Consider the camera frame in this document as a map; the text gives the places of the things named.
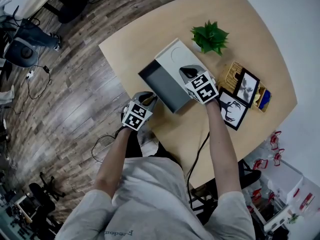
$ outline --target floor plank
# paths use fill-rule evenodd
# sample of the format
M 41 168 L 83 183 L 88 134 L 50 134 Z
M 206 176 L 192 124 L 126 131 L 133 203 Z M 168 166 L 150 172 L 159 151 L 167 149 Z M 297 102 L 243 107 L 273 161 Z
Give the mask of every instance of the floor plank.
M 101 0 L 88 4 L 82 14 L 68 24 L 61 24 L 51 12 L 42 8 L 37 14 L 40 27 L 47 33 L 62 36 L 59 52 L 47 48 L 39 50 L 38 64 L 50 69 L 52 85 L 35 100 L 26 100 L 26 75 L 35 70 L 30 79 L 34 97 L 45 87 L 48 75 L 41 69 L 22 69 L 14 66 L 8 81 L 1 81 L 1 91 L 15 87 L 11 109 L 1 112 L 6 119 L 11 142 L 10 158 L 17 165 L 11 170 L 11 187 L 40 185 L 39 173 L 47 179 L 54 176 L 55 186 L 66 193 L 56 202 L 53 215 L 63 222 L 83 195 L 92 187 L 100 164 L 91 155 L 96 140 L 114 135 L 121 126 L 120 113 L 129 101 L 119 79 L 100 51 L 98 45 L 117 30 L 151 10 L 173 0 Z M 60 7 L 57 0 L 50 4 Z M 144 153 L 156 150 L 154 135 L 144 127 L 138 134 Z M 94 149 L 96 158 L 103 159 L 112 139 L 106 137 Z

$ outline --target person's right arm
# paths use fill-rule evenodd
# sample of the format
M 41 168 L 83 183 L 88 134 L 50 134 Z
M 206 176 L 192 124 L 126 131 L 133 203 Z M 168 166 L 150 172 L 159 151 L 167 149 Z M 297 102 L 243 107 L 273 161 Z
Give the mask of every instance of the person's right arm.
M 218 197 L 241 192 L 238 161 L 227 126 L 216 100 L 206 104 L 210 130 L 210 155 L 212 159 Z

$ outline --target black pants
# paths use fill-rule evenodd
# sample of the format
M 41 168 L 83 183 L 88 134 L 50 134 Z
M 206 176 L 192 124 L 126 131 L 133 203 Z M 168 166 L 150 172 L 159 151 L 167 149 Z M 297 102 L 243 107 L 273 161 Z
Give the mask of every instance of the black pants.
M 58 39 L 51 37 L 41 30 L 40 27 L 23 19 L 21 26 L 14 37 L 21 38 L 27 41 L 32 46 L 42 46 L 48 48 L 54 48 L 58 45 Z
M 134 130 L 131 132 L 129 136 L 128 144 L 126 146 L 125 157 L 142 158 L 142 152 L 138 142 L 137 132 Z M 164 146 L 162 146 L 160 142 L 157 152 L 154 155 L 150 155 L 150 157 L 169 158 L 170 160 L 174 161 L 180 166 L 178 161 L 168 151 L 166 151 L 166 149 L 164 148 Z

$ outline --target deer picture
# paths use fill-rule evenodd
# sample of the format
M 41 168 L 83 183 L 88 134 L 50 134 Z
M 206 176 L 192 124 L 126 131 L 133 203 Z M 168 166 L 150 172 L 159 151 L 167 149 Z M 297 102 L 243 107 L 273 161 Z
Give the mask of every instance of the deer picture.
M 225 102 L 223 102 L 223 101 L 220 100 L 221 109 L 224 109 L 224 110 L 225 110 L 225 116 L 224 116 L 224 118 L 225 118 L 226 121 L 233 122 L 233 121 L 235 120 L 235 119 L 227 116 L 228 113 L 231 113 L 231 111 L 229 111 L 228 108 L 229 108 L 229 107 L 232 107 L 233 105 L 235 105 L 236 108 L 238 108 L 239 110 L 241 110 L 240 104 L 239 104 L 238 102 L 236 102 L 236 101 L 234 101 L 234 102 L 232 102 L 232 103 L 231 103 L 231 101 L 225 103 Z

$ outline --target small green plant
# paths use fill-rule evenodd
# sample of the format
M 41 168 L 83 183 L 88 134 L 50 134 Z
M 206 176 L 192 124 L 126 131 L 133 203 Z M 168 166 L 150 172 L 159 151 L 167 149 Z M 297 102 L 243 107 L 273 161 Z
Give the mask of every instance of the small green plant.
M 222 56 L 221 48 L 227 48 L 225 44 L 229 33 L 218 28 L 217 21 L 211 24 L 208 20 L 208 23 L 205 23 L 204 26 L 194 26 L 191 32 L 193 33 L 192 40 L 201 47 L 203 53 L 215 51 Z

